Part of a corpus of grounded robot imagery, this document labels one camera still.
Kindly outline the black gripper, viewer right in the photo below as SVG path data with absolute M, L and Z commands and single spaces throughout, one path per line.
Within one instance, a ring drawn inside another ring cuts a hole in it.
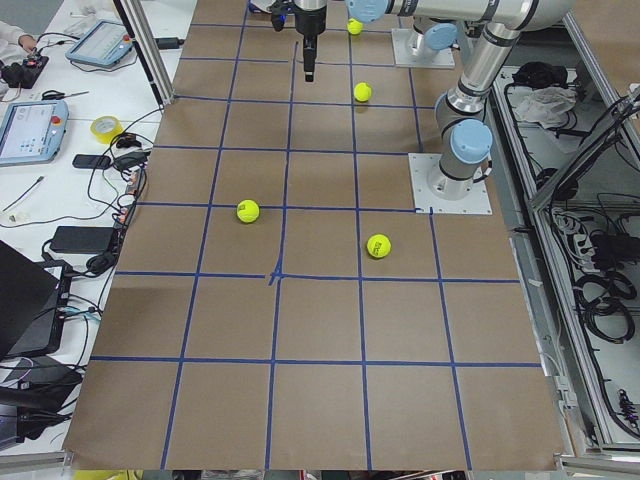
M 313 82 L 317 59 L 317 37 L 326 29 L 327 2 L 321 0 L 276 0 L 270 5 L 276 32 L 284 29 L 286 16 L 295 17 L 295 28 L 303 38 L 303 68 L 306 82 Z

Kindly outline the person's hand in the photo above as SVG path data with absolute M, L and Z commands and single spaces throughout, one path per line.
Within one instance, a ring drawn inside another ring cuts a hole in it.
M 28 53 L 32 53 L 36 50 L 37 40 L 29 35 L 24 34 L 18 38 L 18 44 Z

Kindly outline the silver robot arm, viewer left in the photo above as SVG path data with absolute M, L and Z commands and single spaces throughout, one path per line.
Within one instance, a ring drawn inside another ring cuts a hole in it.
M 484 100 L 504 62 L 524 31 L 560 21 L 572 1 L 349 1 L 349 15 L 371 23 L 385 14 L 439 20 L 484 21 L 480 39 L 455 87 L 437 102 L 436 121 L 443 151 L 427 175 L 429 189 L 445 200 L 466 197 L 473 177 L 493 144 L 480 120 Z

